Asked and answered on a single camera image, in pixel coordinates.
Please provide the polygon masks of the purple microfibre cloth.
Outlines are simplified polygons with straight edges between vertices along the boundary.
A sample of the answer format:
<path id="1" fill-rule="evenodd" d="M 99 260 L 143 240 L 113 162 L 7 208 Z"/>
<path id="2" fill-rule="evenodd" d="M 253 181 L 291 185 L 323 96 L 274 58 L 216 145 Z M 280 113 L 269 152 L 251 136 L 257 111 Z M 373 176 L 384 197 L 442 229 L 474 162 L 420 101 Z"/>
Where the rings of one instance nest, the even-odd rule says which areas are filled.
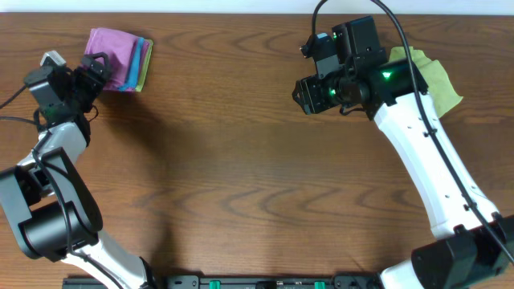
<path id="1" fill-rule="evenodd" d="M 103 27 L 91 29 L 84 54 L 104 52 L 108 55 L 112 76 L 104 87 L 105 90 L 119 91 L 118 88 L 124 84 L 139 38 L 142 37 Z"/>

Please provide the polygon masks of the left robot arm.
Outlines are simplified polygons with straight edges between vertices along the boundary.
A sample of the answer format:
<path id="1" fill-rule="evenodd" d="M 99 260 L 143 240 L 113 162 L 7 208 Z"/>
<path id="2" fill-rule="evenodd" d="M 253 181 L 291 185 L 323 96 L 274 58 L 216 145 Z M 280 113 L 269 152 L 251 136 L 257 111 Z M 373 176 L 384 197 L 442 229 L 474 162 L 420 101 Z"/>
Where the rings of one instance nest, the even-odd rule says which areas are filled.
<path id="1" fill-rule="evenodd" d="M 99 206 L 75 168 L 91 140 L 86 115 L 111 74 L 104 52 L 85 55 L 71 69 L 57 51 L 48 51 L 25 76 L 22 87 L 38 104 L 28 121 L 38 141 L 2 171 L 1 207 L 28 258 L 78 267 L 107 288 L 159 288 L 150 265 L 104 230 Z"/>

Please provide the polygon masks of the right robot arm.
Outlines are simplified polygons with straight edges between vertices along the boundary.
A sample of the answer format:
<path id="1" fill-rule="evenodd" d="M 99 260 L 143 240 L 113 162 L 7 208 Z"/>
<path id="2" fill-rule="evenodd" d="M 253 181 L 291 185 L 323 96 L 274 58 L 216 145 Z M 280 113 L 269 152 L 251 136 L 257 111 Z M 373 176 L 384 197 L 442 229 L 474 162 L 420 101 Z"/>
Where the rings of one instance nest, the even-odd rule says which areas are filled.
<path id="1" fill-rule="evenodd" d="M 513 219 L 463 165 L 414 62 L 387 59 L 369 16 L 312 33 L 301 52 L 316 74 L 296 82 L 294 101 L 308 115 L 364 112 L 400 156 L 429 219 L 435 241 L 383 270 L 378 285 L 467 288 L 503 273 L 513 262 Z"/>

